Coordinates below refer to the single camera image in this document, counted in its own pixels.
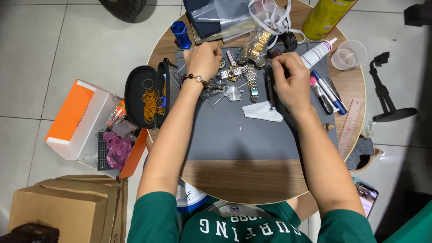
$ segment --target clear plastic cup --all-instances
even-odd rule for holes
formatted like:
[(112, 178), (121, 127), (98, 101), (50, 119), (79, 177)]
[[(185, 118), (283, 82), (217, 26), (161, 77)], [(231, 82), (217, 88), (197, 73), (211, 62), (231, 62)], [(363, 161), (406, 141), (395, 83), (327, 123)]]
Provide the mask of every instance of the clear plastic cup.
[(339, 70), (347, 70), (359, 66), (366, 59), (366, 48), (354, 40), (342, 42), (331, 56), (331, 63)]

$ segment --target beaded bracelet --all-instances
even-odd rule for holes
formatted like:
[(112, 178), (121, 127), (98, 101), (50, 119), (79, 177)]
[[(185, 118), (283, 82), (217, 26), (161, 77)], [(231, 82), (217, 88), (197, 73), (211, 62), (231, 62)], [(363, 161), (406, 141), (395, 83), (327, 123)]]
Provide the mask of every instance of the beaded bracelet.
[(180, 78), (181, 79), (181, 83), (183, 83), (184, 80), (188, 79), (188, 78), (191, 78), (191, 79), (194, 78), (194, 79), (197, 80), (197, 82), (202, 82), (203, 86), (204, 86), (204, 90), (207, 89), (207, 82), (204, 81), (201, 76), (194, 76), (193, 74), (189, 74), (189, 75), (185, 74), (185, 75), (183, 75), (183, 77)]

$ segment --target person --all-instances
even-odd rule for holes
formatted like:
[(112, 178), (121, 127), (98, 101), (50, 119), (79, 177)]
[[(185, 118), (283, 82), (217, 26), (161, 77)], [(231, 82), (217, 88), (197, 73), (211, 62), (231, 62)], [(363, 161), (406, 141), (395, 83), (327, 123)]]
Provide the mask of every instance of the person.
[[(205, 42), (183, 55), (188, 74), (209, 80), (218, 71), (222, 51), (215, 42)], [(178, 176), (191, 136), (195, 106), (203, 90), (202, 82), (187, 78), (148, 155), (128, 243), (308, 243), (310, 239), (298, 227), (317, 210), (321, 216), (318, 242), (376, 242), (351, 175), (314, 114), (309, 70), (295, 52), (284, 53), (272, 59), (271, 64), (277, 95), (298, 126), (310, 192), (277, 204), (244, 205), (241, 212), (227, 210), (230, 203), (210, 200), (210, 205), (182, 215), (179, 232)], [(283, 66), (289, 71), (288, 78)]]

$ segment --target cardboard box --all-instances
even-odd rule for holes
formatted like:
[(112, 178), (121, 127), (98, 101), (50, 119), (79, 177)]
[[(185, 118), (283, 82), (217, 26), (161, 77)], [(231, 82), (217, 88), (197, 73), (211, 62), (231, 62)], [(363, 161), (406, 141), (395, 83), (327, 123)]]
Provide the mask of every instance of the cardboard box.
[(64, 176), (14, 192), (8, 232), (36, 223), (60, 230), (60, 243), (124, 243), (127, 182)]
[[(105, 131), (108, 127), (106, 120), (121, 100), (122, 98), (95, 85), (82, 80), (75, 80), (45, 137), (45, 142), (65, 160), (77, 160), (97, 169), (97, 133)], [(135, 172), (146, 149), (147, 134), (147, 130), (143, 129), (138, 136), (138, 140), (121, 171), (121, 179), (129, 177)], [(101, 172), (115, 178), (118, 171), (117, 169), (109, 169)]]

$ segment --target pink plastic bag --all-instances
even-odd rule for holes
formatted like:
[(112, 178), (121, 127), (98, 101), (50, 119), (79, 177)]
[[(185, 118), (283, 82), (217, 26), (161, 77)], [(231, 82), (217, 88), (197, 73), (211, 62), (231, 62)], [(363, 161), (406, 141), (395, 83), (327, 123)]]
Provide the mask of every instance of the pink plastic bag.
[(115, 132), (104, 132), (104, 140), (107, 141), (107, 164), (114, 169), (122, 169), (129, 154), (132, 151), (130, 139), (118, 136)]

